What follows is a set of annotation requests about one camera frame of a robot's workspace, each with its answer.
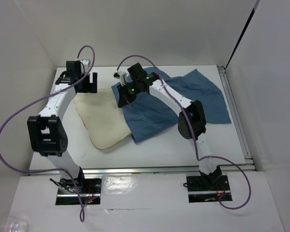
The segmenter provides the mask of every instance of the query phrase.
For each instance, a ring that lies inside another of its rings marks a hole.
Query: folded blue cloth
[[[152,73],[155,69],[150,67],[145,71]],[[199,100],[203,104],[208,123],[231,123],[221,90],[198,70],[195,69],[183,77],[171,78],[163,71],[159,71],[159,74],[170,87],[184,97],[192,101]],[[112,86],[112,90],[118,102],[117,85]],[[178,117],[173,110],[145,92],[139,93],[135,101],[122,109],[135,143],[151,138],[178,123]]]

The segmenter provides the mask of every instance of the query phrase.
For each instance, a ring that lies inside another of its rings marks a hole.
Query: table surface
[[[283,232],[265,174],[246,174],[252,195],[239,210],[227,210],[218,202],[189,203],[187,189],[182,186],[186,181],[184,174],[123,176],[135,178],[136,188],[146,191],[102,193],[100,205],[87,206],[84,223],[79,220],[79,205],[55,205],[58,188],[49,176],[24,176],[10,214],[26,219],[29,230],[37,232]],[[239,206],[248,196],[247,183],[240,172],[227,175],[233,202],[224,204]]]
[[[122,67],[121,70],[127,71],[127,68]],[[171,77],[183,76],[197,69],[221,89],[232,123],[215,125],[207,123],[207,141],[213,155],[225,157],[237,164],[245,163],[217,67],[214,65],[159,66],[159,69]],[[65,68],[57,69],[55,80],[64,70]],[[116,67],[95,67],[93,70],[98,73],[98,88],[110,87],[118,82],[113,78]],[[177,125],[137,145],[131,137],[128,137],[109,149],[98,150],[90,141],[73,101],[71,101],[62,123],[69,138],[68,151],[75,163],[84,169],[198,165],[193,147],[179,134]],[[229,163],[218,160],[218,164]],[[34,153],[30,169],[48,168],[53,168],[52,163],[41,157],[40,154]]]

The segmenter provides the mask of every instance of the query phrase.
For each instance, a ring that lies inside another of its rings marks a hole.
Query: cloth
[[[147,73],[155,72],[153,67],[145,69]],[[199,100],[203,104],[205,118],[208,123],[231,123],[221,90],[198,70],[187,75],[171,78],[159,71],[161,78],[184,97],[192,101]],[[116,101],[119,93],[117,84],[112,86]],[[178,123],[177,115],[162,101],[145,92],[137,95],[135,101],[123,107],[123,114],[132,132],[135,143],[151,138],[165,129]]]
[[[74,103],[96,148],[107,149],[131,135],[110,87],[98,93],[78,93]]]

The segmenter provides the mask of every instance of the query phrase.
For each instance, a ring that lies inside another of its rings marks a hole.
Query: clear plastic cup
[[[23,218],[8,216],[0,221],[0,232],[26,232],[28,223]]]

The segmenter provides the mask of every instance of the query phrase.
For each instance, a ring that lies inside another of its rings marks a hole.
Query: beige cloth
[[[110,87],[98,93],[78,93],[74,103],[96,148],[107,149],[131,135]]]

